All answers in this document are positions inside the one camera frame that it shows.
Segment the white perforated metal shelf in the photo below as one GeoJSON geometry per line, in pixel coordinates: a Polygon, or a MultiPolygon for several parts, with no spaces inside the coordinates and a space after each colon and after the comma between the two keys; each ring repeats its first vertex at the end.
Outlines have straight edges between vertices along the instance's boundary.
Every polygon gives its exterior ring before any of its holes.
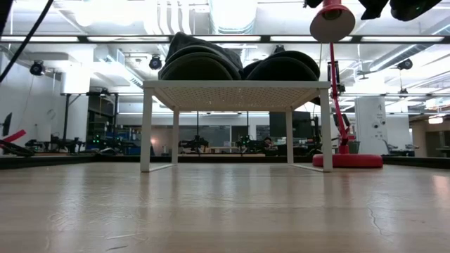
{"type": "Polygon", "coordinates": [[[143,116],[140,171],[150,171],[153,99],[173,111],[172,161],[178,163],[179,114],[183,111],[273,111],[284,112],[287,131],[287,163],[295,166],[293,157],[292,113],[315,97],[320,98],[323,167],[332,172],[332,144],[328,82],[318,81],[145,81],[143,83],[143,116]]]}

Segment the black background robot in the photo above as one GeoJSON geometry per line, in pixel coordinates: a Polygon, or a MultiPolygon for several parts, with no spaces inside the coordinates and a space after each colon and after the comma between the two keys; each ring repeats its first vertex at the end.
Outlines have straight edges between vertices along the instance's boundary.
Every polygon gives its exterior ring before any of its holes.
{"type": "Polygon", "coordinates": [[[263,153],[265,151],[264,141],[251,140],[249,136],[242,136],[237,142],[241,154],[245,153],[263,153]]]}
{"type": "Polygon", "coordinates": [[[192,140],[179,141],[179,147],[190,148],[194,153],[200,154],[204,153],[205,149],[209,147],[209,142],[203,137],[195,135],[192,140]]]}

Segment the dark grey baseball cap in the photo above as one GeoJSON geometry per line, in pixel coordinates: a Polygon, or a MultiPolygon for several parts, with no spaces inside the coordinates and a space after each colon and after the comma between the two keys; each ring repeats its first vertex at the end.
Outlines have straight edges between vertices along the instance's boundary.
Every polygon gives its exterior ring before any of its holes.
{"type": "Polygon", "coordinates": [[[294,58],[294,59],[300,60],[303,63],[306,63],[317,74],[318,78],[321,75],[321,72],[320,72],[320,69],[319,69],[319,66],[317,65],[317,63],[305,53],[302,53],[302,52],[299,52],[299,51],[281,51],[281,52],[274,53],[274,54],[270,55],[266,59],[277,58],[277,57],[290,57],[290,58],[294,58]]]}

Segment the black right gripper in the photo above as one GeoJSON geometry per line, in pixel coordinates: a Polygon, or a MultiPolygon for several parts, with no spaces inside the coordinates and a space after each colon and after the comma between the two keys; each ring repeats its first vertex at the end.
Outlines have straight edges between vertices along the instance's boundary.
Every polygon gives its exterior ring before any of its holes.
{"type": "MultiPolygon", "coordinates": [[[[358,0],[358,1],[365,8],[365,11],[361,16],[361,19],[373,20],[381,16],[381,13],[389,0],[358,0]]],[[[322,3],[323,0],[304,0],[304,7],[316,8],[322,3]]]]}

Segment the dark monitor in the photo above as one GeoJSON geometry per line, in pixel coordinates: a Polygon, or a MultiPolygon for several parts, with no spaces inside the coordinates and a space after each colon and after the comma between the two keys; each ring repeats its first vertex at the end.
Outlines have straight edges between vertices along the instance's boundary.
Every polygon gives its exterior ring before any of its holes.
{"type": "MultiPolygon", "coordinates": [[[[269,129],[270,137],[274,137],[276,140],[287,136],[284,112],[269,113],[269,129]]],[[[313,138],[311,114],[309,112],[292,112],[292,137],[294,156],[306,156],[309,152],[309,147],[306,144],[302,144],[301,141],[313,138]]]]}

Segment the white pillar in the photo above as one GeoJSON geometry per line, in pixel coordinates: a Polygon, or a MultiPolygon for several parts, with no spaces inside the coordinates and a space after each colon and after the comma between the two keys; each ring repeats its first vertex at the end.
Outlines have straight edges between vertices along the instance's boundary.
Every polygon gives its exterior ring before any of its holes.
{"type": "Polygon", "coordinates": [[[357,98],[355,118],[359,154],[388,154],[385,99],[379,96],[357,98]]]}

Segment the navy blue baseball cap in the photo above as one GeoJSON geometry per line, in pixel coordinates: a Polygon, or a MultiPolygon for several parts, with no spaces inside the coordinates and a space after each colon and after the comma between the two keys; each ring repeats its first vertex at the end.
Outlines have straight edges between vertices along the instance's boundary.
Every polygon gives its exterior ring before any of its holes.
{"type": "Polygon", "coordinates": [[[175,34],[169,45],[169,52],[165,60],[165,65],[168,65],[177,58],[193,53],[206,53],[208,56],[218,60],[232,74],[232,80],[241,80],[243,78],[243,65],[240,61],[240,56],[237,53],[209,41],[188,36],[183,32],[175,34]]]}
{"type": "Polygon", "coordinates": [[[317,74],[300,60],[277,57],[253,63],[244,69],[245,80],[318,81],[317,74]]]}

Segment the red desk lamp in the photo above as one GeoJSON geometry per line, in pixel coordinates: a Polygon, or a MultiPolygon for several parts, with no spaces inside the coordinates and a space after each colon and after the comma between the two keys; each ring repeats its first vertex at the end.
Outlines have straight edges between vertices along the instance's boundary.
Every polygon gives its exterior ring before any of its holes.
{"type": "Polygon", "coordinates": [[[347,143],[349,142],[349,126],[345,123],[345,116],[341,113],[338,100],[338,62],[335,60],[334,43],[347,37],[355,26],[354,14],[342,4],[341,0],[337,0],[337,5],[331,7],[342,7],[344,13],[340,18],[335,20],[326,20],[321,16],[325,11],[325,5],[321,4],[321,9],[313,18],[310,24],[310,33],[315,40],[322,44],[328,44],[330,49],[330,83],[331,83],[331,98],[335,105],[335,114],[333,119],[337,124],[338,149],[337,153],[332,155],[332,163],[337,168],[381,168],[383,166],[383,159],[379,155],[362,155],[349,154],[347,143]]]}

